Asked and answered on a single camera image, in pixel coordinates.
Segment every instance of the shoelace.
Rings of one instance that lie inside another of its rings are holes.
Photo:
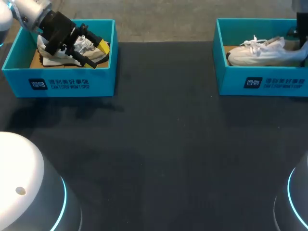
[[[266,39],[259,39],[257,40],[256,36],[254,36],[253,40],[250,41],[244,41],[240,46],[246,46],[249,47],[249,50],[252,54],[258,54],[260,53],[261,48],[265,50],[269,50],[270,47],[266,46],[264,43],[261,42],[266,42]]]
[[[93,46],[93,43],[86,39],[86,37],[83,35],[81,36],[77,42],[75,43],[75,46],[81,45],[81,49],[78,51],[79,53],[82,52],[84,49],[86,50],[94,50],[95,47]]]

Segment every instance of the shoe box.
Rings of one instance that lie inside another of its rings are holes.
[[[308,65],[231,66],[226,59],[228,51],[254,35],[258,39],[286,38],[295,27],[293,19],[217,19],[213,57],[220,95],[308,96]]]
[[[45,68],[39,62],[37,34],[21,28],[2,67],[18,98],[113,96],[118,40],[114,20],[73,20],[110,42],[109,61],[96,69],[76,66]]]

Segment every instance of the concrete floor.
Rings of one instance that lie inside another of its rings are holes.
[[[53,0],[72,19],[115,19],[121,42],[210,41],[219,17],[294,18],[291,0]],[[14,23],[6,42],[19,30]]]

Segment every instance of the screw hole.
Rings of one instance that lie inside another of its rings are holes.
[[[26,190],[23,187],[17,187],[15,191],[21,196],[26,194]]]

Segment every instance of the white dome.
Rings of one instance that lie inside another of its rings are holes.
[[[43,175],[40,150],[20,135],[0,132],[0,230],[11,225],[31,205]]]

